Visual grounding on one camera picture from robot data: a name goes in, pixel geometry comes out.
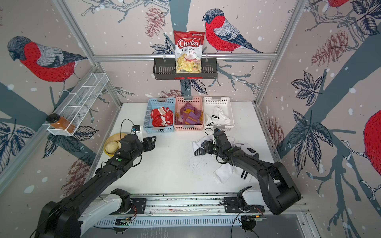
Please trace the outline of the purple yellow striped sock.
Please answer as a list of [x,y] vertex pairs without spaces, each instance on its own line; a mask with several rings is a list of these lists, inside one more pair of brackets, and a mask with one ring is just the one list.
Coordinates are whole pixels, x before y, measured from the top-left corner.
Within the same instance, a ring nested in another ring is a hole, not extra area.
[[180,108],[175,116],[176,125],[201,125],[202,110],[197,109],[191,103],[186,103]]

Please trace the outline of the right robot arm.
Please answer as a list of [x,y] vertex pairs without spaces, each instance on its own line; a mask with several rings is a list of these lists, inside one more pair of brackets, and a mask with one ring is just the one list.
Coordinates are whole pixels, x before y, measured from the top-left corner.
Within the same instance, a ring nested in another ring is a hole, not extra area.
[[232,146],[225,132],[220,129],[214,130],[213,137],[207,143],[206,152],[255,177],[259,182],[264,203],[274,215],[281,214],[301,200],[299,189],[281,162],[262,161],[258,153],[252,156],[241,148]]

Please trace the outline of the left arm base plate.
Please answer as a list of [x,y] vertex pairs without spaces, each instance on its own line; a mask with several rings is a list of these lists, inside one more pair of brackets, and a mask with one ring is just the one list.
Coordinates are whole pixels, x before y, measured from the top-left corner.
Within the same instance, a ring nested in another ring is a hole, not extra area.
[[145,213],[146,202],[146,198],[123,198],[120,209],[117,210],[114,214],[142,215]]

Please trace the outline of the white sock two black stripes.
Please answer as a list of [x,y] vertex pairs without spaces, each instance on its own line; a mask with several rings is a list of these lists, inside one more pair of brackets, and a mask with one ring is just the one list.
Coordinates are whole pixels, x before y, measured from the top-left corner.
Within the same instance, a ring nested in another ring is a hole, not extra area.
[[215,106],[212,113],[213,120],[219,120],[221,118],[221,114],[223,113],[222,109],[219,106]]

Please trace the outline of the white black sport sock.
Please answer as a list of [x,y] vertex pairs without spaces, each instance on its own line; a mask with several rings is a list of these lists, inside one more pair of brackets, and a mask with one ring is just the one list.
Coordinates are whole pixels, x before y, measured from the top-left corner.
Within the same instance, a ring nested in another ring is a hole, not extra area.
[[197,141],[193,141],[192,142],[192,147],[193,147],[193,151],[194,151],[194,155],[195,156],[203,156],[206,154],[205,152],[205,145],[208,143],[208,142],[212,142],[213,140],[213,137],[212,136],[204,136],[203,138],[197,140]]

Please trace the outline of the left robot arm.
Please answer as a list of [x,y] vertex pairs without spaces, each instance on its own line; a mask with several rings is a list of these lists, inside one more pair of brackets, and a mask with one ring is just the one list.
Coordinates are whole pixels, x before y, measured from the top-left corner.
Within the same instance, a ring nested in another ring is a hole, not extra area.
[[49,202],[40,214],[35,238],[80,238],[89,228],[105,216],[119,211],[122,214],[137,213],[131,194],[123,189],[113,190],[106,198],[92,202],[112,183],[134,166],[134,160],[155,148],[156,137],[140,140],[128,134],[121,140],[121,148],[95,176],[68,197],[59,202]]

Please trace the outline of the red santa sock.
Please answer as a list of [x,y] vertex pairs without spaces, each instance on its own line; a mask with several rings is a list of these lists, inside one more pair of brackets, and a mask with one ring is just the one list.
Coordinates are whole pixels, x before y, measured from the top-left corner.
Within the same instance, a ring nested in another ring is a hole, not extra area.
[[172,126],[174,121],[173,111],[170,110],[169,108],[164,108],[164,107],[161,107],[157,110],[159,113],[159,118],[161,120],[161,125],[163,127]]
[[150,118],[152,119],[152,126],[153,127],[161,127],[162,126],[162,119],[161,119],[161,109],[152,109]]

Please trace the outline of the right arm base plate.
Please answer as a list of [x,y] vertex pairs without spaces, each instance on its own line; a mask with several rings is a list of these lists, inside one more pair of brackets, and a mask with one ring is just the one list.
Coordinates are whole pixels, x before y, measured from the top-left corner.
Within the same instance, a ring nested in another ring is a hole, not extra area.
[[225,213],[260,213],[265,212],[265,208],[262,205],[248,205],[243,200],[237,197],[224,197],[220,205],[224,207]]

